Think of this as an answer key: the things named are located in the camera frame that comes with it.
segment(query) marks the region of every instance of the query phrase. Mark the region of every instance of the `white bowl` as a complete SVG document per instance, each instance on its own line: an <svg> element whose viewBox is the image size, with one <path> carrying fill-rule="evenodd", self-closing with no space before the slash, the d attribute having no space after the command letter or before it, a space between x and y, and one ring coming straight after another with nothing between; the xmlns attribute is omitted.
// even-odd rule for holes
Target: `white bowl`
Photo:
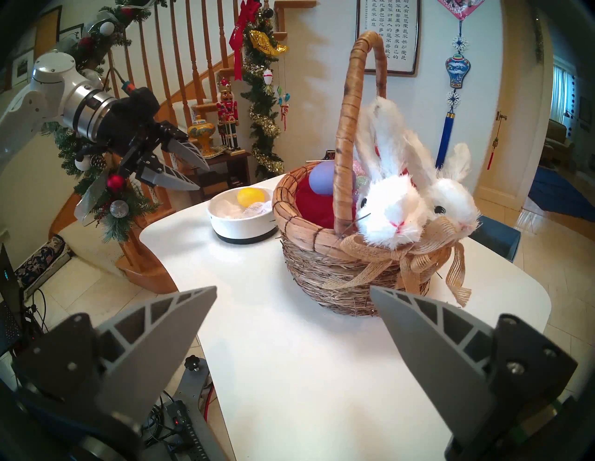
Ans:
<svg viewBox="0 0 595 461"><path fill-rule="evenodd" d="M273 198L273 191L270 189L258 187L258 185L246 187L254 187L255 189L262 190L267 201ZM224 199L232 204L239 205L237 202L237 193L240 189L245 189L245 187L226 190L214 196L209 201L206 210L209 213L209 219L217 237L229 243L248 244L260 242L275 235L277 232L277 223L275 222L275 216L272 211L259 216L252 216L251 218L239 219L224 218L217 215L217 204Z"/></svg>

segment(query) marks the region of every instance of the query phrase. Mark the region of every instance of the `burlap bow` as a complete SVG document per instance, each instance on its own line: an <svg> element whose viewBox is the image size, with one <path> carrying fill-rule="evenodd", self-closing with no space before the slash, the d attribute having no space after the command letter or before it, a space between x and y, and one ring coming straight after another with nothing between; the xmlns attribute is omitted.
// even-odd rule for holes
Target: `burlap bow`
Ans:
<svg viewBox="0 0 595 461"><path fill-rule="evenodd" d="M347 282L331 277L323 287L348 288L370 283L398 261L400 274L395 280L395 289L404 288L408 293L419 294L419 285L427 282L449 260L454 249L455 257L446 275L446 285L456 301L465 307L471 290L462 287L465 279L465 254L462 243L457 240L457 234L458 230L452 222L441 217L425 227L419 242L392 251L368 246L361 235L351 235L341 242L341 250L360 261L368 262L368 266Z"/></svg>

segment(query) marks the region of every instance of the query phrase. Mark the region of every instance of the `black knob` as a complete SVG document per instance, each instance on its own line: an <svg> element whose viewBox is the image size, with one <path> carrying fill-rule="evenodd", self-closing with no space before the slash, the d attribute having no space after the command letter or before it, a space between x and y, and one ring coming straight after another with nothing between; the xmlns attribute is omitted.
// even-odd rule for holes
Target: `black knob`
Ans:
<svg viewBox="0 0 595 461"><path fill-rule="evenodd" d="M198 364L200 363L200 359L195 356L195 355L191 355L190 357L186 357L186 360L184 361L184 366L188 369L188 370L195 370L198 368Z"/></svg>

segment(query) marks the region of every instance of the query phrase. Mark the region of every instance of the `plush bunny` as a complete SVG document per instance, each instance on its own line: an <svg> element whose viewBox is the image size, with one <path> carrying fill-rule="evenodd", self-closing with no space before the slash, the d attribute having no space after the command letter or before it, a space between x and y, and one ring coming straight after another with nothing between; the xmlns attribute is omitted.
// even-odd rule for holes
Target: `plush bunny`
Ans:
<svg viewBox="0 0 595 461"><path fill-rule="evenodd" d="M471 153L465 143L455 146L436 170L430 151L413 131L405 131L407 170L428 205L431 216L446 216L460 228L459 238L470 235L478 225L480 213L473 197L461 184L471 170Z"/></svg>
<svg viewBox="0 0 595 461"><path fill-rule="evenodd" d="M391 250L417 242L430 214L411 177L403 174L403 126L397 106L378 96L360 110L355 134L359 160L371 180L357 206L357 225L366 243Z"/></svg>

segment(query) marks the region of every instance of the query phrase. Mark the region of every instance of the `wicker basket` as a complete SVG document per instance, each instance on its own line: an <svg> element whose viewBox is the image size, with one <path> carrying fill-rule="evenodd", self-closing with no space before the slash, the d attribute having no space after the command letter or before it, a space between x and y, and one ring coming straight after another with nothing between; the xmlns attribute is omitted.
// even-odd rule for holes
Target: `wicker basket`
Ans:
<svg viewBox="0 0 595 461"><path fill-rule="evenodd" d="M382 38L373 31L360 35L349 58L345 93L337 130L333 179L334 229L302 218L295 204L298 184L316 163L289 172L273 194L273 212L281 231L287 268L301 288L320 305L347 315L378 315L369 298L371 284L426 294L430 278L455 258L446 283L461 305L471 292L462 288L465 262L457 229L446 218L428 224L420 242L394 251L367 246L352 235L353 137L364 85L364 67L374 49L377 94L386 97L386 56Z"/></svg>

